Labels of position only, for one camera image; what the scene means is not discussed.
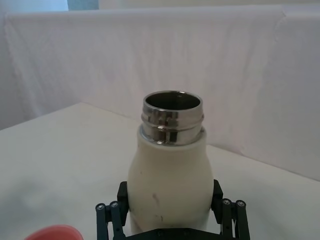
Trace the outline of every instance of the black robotic gripper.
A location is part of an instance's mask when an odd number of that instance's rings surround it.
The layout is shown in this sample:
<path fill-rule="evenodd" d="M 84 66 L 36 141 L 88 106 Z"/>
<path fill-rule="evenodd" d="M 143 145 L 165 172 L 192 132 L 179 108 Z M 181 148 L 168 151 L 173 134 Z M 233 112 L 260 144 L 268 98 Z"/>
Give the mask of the black robotic gripper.
<path fill-rule="evenodd" d="M 191 228 L 161 228 L 140 234 L 125 236 L 123 226 L 129 211 L 127 182 L 121 182 L 117 201 L 110 205 L 99 203 L 95 207 L 97 240 L 109 240 L 108 223 L 112 222 L 113 240 L 250 240 L 246 203 L 232 202 L 223 198 L 224 193 L 217 180 L 214 180 L 211 210 L 220 224 L 220 234 Z"/>

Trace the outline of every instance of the white table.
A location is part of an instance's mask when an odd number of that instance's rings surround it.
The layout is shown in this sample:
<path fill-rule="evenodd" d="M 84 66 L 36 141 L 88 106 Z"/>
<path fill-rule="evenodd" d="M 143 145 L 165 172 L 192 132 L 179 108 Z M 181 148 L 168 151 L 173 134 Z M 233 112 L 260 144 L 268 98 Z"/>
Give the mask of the white table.
<path fill-rule="evenodd" d="M 0 131 L 0 239 L 69 224 L 94 240 L 95 205 L 116 199 L 138 125 L 80 103 Z M 319 239 L 320 182 L 216 147 L 207 153 L 224 196 L 247 202 L 252 240 Z M 209 226 L 218 232 L 213 214 Z"/>

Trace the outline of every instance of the wall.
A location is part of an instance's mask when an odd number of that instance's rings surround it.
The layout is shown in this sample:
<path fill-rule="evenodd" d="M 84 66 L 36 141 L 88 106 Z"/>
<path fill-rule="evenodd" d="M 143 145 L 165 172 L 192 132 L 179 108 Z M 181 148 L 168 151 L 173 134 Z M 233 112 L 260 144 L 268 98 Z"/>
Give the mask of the wall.
<path fill-rule="evenodd" d="M 0 0 L 0 130 L 26 120 L 5 37 L 6 13 L 67 10 L 67 0 Z"/>
<path fill-rule="evenodd" d="M 68 0 L 69 10 L 98 10 L 99 0 Z"/>
<path fill-rule="evenodd" d="M 320 3 L 320 0 L 99 0 L 99 8 L 116 9 L 297 3 Z"/>

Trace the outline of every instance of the bottle opening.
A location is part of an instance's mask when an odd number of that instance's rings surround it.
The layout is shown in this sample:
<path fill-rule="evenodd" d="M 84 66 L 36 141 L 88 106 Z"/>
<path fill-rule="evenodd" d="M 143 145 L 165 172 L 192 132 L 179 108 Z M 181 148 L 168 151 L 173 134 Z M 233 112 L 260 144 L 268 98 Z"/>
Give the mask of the bottle opening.
<path fill-rule="evenodd" d="M 173 111 L 193 109 L 201 104 L 197 96 L 183 91 L 156 92 L 145 102 L 155 108 Z"/>

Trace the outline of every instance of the pink cup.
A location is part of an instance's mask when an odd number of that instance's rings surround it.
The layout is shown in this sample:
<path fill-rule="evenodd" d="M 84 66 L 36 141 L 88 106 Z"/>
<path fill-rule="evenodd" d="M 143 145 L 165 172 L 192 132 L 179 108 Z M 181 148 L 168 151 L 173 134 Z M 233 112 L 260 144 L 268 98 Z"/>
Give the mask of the pink cup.
<path fill-rule="evenodd" d="M 81 233 L 72 226 L 53 225 L 42 228 L 24 240 L 84 240 Z"/>

